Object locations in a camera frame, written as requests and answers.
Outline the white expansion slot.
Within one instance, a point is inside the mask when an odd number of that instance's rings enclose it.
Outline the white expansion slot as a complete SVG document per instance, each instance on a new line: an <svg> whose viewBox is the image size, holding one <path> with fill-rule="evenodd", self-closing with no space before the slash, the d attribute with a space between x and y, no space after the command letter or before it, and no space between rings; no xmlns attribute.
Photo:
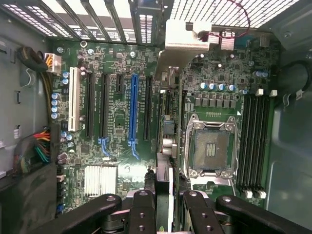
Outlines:
<svg viewBox="0 0 312 234"><path fill-rule="evenodd" d="M68 131L79 129L79 98L80 98L80 69L70 67L69 72L69 101L68 101Z"/></svg>

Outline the CPU socket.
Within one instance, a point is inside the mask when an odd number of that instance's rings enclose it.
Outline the CPU socket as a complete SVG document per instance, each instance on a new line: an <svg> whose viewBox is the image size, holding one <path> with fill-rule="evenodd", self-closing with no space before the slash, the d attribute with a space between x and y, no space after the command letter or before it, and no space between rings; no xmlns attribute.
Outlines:
<svg viewBox="0 0 312 234"><path fill-rule="evenodd" d="M184 137L183 172L188 178L232 179L238 171L236 118L201 120L191 114Z"/></svg>

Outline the grey power supply unit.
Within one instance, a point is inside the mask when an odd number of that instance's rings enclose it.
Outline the grey power supply unit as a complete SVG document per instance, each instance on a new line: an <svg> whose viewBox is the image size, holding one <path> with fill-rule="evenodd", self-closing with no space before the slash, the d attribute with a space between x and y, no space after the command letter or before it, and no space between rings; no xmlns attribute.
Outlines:
<svg viewBox="0 0 312 234"><path fill-rule="evenodd" d="M48 119L42 82L16 57L20 46L47 51L44 36L0 9L0 173L12 169L17 142Z"/></svg>

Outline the black plastic shroud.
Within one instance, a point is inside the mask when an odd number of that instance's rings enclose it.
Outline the black plastic shroud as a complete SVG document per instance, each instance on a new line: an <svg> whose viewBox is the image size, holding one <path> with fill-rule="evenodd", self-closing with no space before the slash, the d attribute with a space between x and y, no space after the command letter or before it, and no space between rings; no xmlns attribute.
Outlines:
<svg viewBox="0 0 312 234"><path fill-rule="evenodd" d="M26 234L54 219L57 168L48 164L25 176L0 179L0 234Z"/></svg>

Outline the green motherboard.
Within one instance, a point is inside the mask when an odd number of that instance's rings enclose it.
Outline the green motherboard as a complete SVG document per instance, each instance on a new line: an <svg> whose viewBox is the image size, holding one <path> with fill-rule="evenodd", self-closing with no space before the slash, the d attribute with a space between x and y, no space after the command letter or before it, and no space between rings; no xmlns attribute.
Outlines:
<svg viewBox="0 0 312 234"><path fill-rule="evenodd" d="M145 174L156 175L159 83L155 79L159 49L156 47L123 46L99 43L67 43L56 51L62 58L59 78L53 83L51 143L57 165L56 216L61 216L96 197L84 194L86 166L117 167L116 195L126 198L130 191L144 188ZM263 45L260 39L239 39L229 50L214 46L196 56L183 72L183 107L181 124L181 161L179 193L188 189L203 192L215 200L220 195L232 194L263 207L265 199L247 197L249 190L239 191L238 171L232 179L188 178L183 172L184 137L191 114L201 120L226 121L236 118L238 126L237 156L239 152L244 111L244 96L267 96L274 88L279 67L281 44L270 40ZM70 67L80 69L79 129L68 131L68 101ZM87 73L95 79L95 107L93 136L86 137L86 80ZM101 74L108 74L109 116L107 150L99 143L99 113ZM116 93L116 77L122 74L123 93ZM136 151L137 160L128 146L131 76L138 74ZM150 138L143 140L146 77L153 77L152 117Z"/></svg>

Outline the silver chipset heatsink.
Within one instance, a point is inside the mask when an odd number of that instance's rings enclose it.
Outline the silver chipset heatsink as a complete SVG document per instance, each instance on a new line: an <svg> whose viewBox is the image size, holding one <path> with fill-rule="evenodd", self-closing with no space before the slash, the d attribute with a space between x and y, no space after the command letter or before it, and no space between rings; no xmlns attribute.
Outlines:
<svg viewBox="0 0 312 234"><path fill-rule="evenodd" d="M84 169L84 194L97 197L115 194L117 187L117 167L86 166Z"/></svg>

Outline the short black expansion slot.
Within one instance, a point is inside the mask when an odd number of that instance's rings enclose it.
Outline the short black expansion slot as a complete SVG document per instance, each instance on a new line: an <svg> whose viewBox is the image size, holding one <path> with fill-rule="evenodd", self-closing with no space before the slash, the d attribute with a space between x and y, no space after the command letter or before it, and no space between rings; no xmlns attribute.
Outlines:
<svg viewBox="0 0 312 234"><path fill-rule="evenodd" d="M123 75L117 74L117 77L116 77L116 93L122 94L123 93L123 87L124 87Z"/></svg>

